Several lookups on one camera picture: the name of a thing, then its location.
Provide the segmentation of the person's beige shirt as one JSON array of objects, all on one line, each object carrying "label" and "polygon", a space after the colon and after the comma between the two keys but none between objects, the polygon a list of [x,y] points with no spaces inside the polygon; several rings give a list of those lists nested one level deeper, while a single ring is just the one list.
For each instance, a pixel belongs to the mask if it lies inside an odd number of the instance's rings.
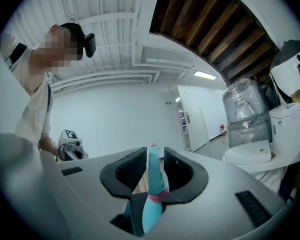
[{"label": "person's beige shirt", "polygon": [[30,96],[30,101],[17,123],[15,134],[39,145],[41,136],[50,132],[50,112],[53,96],[48,87],[46,73],[29,71],[29,60],[33,49],[4,33],[0,36],[0,54],[15,79]]}]

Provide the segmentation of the person's left forearm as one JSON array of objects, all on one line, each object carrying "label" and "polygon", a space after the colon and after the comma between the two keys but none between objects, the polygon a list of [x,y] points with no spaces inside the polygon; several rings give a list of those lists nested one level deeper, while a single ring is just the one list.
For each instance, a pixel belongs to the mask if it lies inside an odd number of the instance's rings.
[{"label": "person's left forearm", "polygon": [[43,151],[51,153],[53,156],[57,156],[59,146],[58,144],[52,140],[49,134],[42,134],[39,140],[39,148]]}]

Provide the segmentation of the white toilet with sticker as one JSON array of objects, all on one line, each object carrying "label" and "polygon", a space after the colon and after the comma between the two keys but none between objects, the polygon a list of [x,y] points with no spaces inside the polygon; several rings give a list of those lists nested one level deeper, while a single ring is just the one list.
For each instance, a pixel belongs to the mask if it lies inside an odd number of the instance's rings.
[{"label": "white toilet with sticker", "polygon": [[280,105],[270,110],[269,117],[272,142],[261,140],[232,147],[222,160],[278,193],[288,166],[300,162],[300,104]]}]

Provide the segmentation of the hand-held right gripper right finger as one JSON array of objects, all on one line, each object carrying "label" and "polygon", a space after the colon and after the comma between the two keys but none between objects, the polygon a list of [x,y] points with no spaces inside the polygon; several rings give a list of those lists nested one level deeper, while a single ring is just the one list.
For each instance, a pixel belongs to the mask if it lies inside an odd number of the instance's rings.
[{"label": "hand-held right gripper right finger", "polygon": [[177,170],[152,240],[283,240],[294,204],[235,165],[166,147]]}]

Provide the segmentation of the white door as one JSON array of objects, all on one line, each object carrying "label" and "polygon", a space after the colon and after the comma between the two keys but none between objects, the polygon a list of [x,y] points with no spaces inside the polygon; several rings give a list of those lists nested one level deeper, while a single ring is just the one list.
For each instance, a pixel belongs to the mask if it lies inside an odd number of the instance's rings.
[{"label": "white door", "polygon": [[206,122],[192,88],[177,85],[188,132],[190,150],[197,151],[209,142]]}]

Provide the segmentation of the white dome-topped device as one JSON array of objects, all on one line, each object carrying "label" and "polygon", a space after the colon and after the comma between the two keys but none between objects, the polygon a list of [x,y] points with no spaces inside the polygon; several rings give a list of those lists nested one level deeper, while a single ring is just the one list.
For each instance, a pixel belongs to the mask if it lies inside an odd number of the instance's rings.
[{"label": "white dome-topped device", "polygon": [[300,40],[286,41],[274,57],[269,72],[280,104],[292,102],[292,95],[300,89]]}]

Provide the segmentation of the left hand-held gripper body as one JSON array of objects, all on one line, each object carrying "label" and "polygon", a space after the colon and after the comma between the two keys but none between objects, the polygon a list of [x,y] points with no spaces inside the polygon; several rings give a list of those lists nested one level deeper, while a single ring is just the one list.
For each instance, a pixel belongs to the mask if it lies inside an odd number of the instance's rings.
[{"label": "left hand-held gripper body", "polygon": [[64,160],[64,148],[83,149],[82,140],[77,137],[75,131],[64,129],[58,139],[57,159]]}]

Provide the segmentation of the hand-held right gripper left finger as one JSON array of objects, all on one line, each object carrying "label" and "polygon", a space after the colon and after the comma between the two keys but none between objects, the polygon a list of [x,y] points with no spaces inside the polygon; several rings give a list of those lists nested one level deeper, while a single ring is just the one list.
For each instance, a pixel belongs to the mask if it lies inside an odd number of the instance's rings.
[{"label": "hand-held right gripper left finger", "polygon": [[145,240],[135,194],[146,171],[147,148],[58,162],[68,190],[63,200],[71,240]]}]

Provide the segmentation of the long ceiling light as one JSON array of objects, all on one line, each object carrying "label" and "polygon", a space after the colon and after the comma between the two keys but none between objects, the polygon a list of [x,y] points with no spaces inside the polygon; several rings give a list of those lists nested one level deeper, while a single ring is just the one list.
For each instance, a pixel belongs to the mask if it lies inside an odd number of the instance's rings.
[{"label": "long ceiling light", "polygon": [[201,77],[201,78],[205,78],[205,79],[209,79],[209,80],[215,80],[217,77],[215,75],[206,73],[206,72],[202,72],[199,70],[196,70],[193,74],[196,77]]}]

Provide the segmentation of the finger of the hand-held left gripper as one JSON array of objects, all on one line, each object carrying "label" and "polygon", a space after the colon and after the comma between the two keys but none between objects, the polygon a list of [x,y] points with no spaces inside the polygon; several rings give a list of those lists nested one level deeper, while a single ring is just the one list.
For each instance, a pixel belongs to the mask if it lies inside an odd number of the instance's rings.
[{"label": "finger of the hand-held left gripper", "polygon": [[89,158],[89,155],[83,149],[65,147],[63,151],[65,161],[76,161]]}]

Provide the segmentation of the wooden staircase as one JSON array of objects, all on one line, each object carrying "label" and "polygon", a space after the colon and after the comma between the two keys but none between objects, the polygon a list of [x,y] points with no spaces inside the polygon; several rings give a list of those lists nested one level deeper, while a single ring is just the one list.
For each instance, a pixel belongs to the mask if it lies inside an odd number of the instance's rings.
[{"label": "wooden staircase", "polygon": [[279,52],[240,0],[157,0],[150,32],[194,52],[229,82],[268,81]]}]

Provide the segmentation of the teal spray bottle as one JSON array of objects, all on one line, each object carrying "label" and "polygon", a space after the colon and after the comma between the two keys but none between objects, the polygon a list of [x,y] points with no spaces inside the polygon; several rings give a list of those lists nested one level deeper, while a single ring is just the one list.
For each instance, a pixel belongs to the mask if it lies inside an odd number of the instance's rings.
[{"label": "teal spray bottle", "polygon": [[163,198],[170,192],[169,182],[160,164],[159,147],[153,143],[148,154],[148,191],[142,212],[142,228],[146,234],[163,214]]}]

